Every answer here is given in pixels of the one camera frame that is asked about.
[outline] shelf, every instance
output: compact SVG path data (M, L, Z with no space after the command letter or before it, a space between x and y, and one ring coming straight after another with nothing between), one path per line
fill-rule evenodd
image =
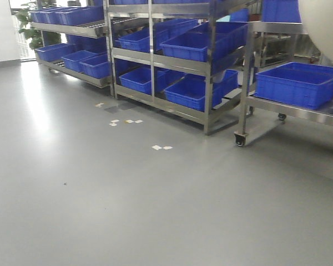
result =
M255 2L254 0L225 0L216 2L215 16L221 18L228 14L245 8ZM189 4L152 4L152 18L207 18L212 10L211 3ZM110 5L108 12L111 17L148 18L147 4Z
M70 69L68 69L64 66L64 62L62 60L57 60L57 61L54 61L54 62L47 62L47 61L41 60L37 56L37 62L39 64L47 66L50 69L54 69L56 71L59 71L59 72L65 73L67 75L73 76L77 79L80 79L80 80L82 80L86 83L89 83L91 85L94 85L98 88L105 88L112 81L110 76L108 76L106 78L103 78L103 79L96 79L96 78L93 78L92 76L88 76L88 75L85 75L83 73L76 72L74 70L70 70Z
M105 21L98 21L80 26L32 22L32 26L34 26L36 29L44 30L46 32L65 33L94 39L105 36L105 33L107 32L107 27L105 27Z
M250 22L249 30L253 32L301 34L307 35L307 31L302 23L282 23L282 22Z
M233 53L227 55L214 63L214 73L217 74L234 65L244 55L244 47L238 48ZM133 50L113 48L113 57L128 60L136 63L150 65L150 54ZM181 71L189 74L206 76L208 64L206 62L186 60L176 57L166 57L164 55L153 55L154 66Z
M128 97L136 101L140 101L141 103L153 106L171 114L178 115L188 120L204 125L204 112L196 111L194 109L184 107L179 104L171 103L158 97L155 97L153 102L153 98L151 95L141 93L139 91L132 90L121 85L115 85L115 92L119 95Z
M279 114L286 114L289 116L333 126L333 113L330 113L330 110L333 112L333 102L325 105L320 110L309 110L293 105L256 98L254 96L248 96L246 98L246 103L247 105L253 106L255 108L261 108L272 112L278 112Z

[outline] caster wheel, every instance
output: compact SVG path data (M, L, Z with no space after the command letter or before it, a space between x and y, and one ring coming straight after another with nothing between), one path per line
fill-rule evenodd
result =
M279 114L278 118L279 118L279 120L284 121L287 118L287 115Z
M237 144L238 147L244 147L245 146L245 137L235 134L235 143Z

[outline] white wall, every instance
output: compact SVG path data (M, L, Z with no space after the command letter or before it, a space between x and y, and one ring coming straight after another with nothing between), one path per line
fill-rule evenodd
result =
M20 59L8 0L0 0L0 62Z

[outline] white cylindrical object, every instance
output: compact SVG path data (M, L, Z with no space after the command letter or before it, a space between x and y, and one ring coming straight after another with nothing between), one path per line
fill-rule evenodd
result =
M312 41L333 61L333 0L299 0L299 6Z

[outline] stainless steel shelf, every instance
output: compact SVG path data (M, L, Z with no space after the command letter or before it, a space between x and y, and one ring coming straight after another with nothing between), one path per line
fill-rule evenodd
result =
M105 13L107 18L107 23L109 27L109 37L110 44L112 42L114 35L112 23L113 18L139 18L148 19L149 25L149 45L151 47L152 53L142 53L132 50L126 50L121 48L111 47L111 59L123 59L131 62L141 63L145 65L152 66L151 77L152 77L152 94L147 95L125 88L117 84L116 79L114 80L114 92L116 97L118 95L126 96L128 98L140 101L142 103L148 104L160 110L170 112L172 114L184 117L188 120L197 122L204 125L204 132L210 134L214 132L216 127L216 122L219 121L222 116L236 107L240 102L240 95L231 98L226 103L221 106L217 106L217 110L211 108L212 106L212 91L214 86L214 78L218 73L230 68L239 59L242 59L245 53L244 47L240 47L235 52L231 53L225 58L219 59L217 61L212 60L212 54L214 52L214 45L208 46L208 61L199 62L193 60L185 60L174 57L167 57L158 54L158 52L153 52L154 38L153 38L153 24L155 19L164 18L205 18L212 25L212 34L210 34L210 39L215 38L215 22L218 18L226 16L232 12L235 12L241 8L245 8L256 0L212 0L210 3L193 3L193 4L152 4L149 0L149 4L133 4L133 5L109 5L105 7ZM185 73L201 75L205 77L205 112L196 111L175 103L171 103L164 99L161 99L158 95L155 95L155 80L154 80L154 67L172 69L176 71L182 71ZM229 121L223 124L221 127L227 127L234 125L235 121Z
M261 108L272 112L278 112L279 114L286 114L289 116L333 126L333 114L328 112L328 110L330 110L328 105L320 110L309 110L297 106L277 103L275 101L256 98L253 96L248 96L246 103L249 106L253 106L255 108Z
M217 18L245 8L254 1L250 0L226 0L216 3ZM191 4L152 4L152 18L207 18L210 16L210 3ZM110 5L108 12L111 17L148 18L149 7L147 4Z
M98 21L80 26L68 26L68 25L56 25L56 24L32 22L32 26L46 32L66 33L66 34L84 36L95 39L105 36L107 32L105 21Z
M183 118L186 118L188 120L197 122L199 124L204 125L205 124L205 113L200 112L188 107L184 107L179 104L171 103L167 100L163 100L161 98L155 97L154 101L151 95L141 93L136 90L132 90L129 88L126 88L121 85L115 85L115 92L119 95L128 97L130 99L140 101L141 103L153 106L155 108L164 110L166 112L169 112L174 115L181 116Z
M245 66L243 75L243 87L241 92L240 116L238 130L235 132L236 144L243 147L246 142L246 113L248 107L261 108L264 110L279 113L280 119L285 119L286 115L318 122L325 125L333 126L333 101L323 106L320 110L310 110L293 105L278 103L271 100L265 100L251 96L251 92L256 87L256 83L251 83L251 70L256 66L254 64L253 55L255 51L255 35L254 32L262 33L282 33L291 35L291 46L295 47L296 35L307 34L307 31L300 23L267 23L252 22L248 29ZM290 58L293 57L294 49L290 52Z
M94 86L99 87L99 88L105 88L112 82L111 76L108 76L108 77L103 78L103 79L96 79L96 78L93 78L92 76L88 76L88 75L85 75L83 73L76 72L74 70L70 70L70 69L68 69L64 66L64 62L62 60L57 60L57 61L54 61L54 62L47 62L47 61L41 60L37 56L37 62L39 64L47 66L50 69L54 69L56 71L59 71L59 72L65 73L67 75L73 76L77 79L80 79L80 80L82 80L86 83L89 83L89 84L94 85Z

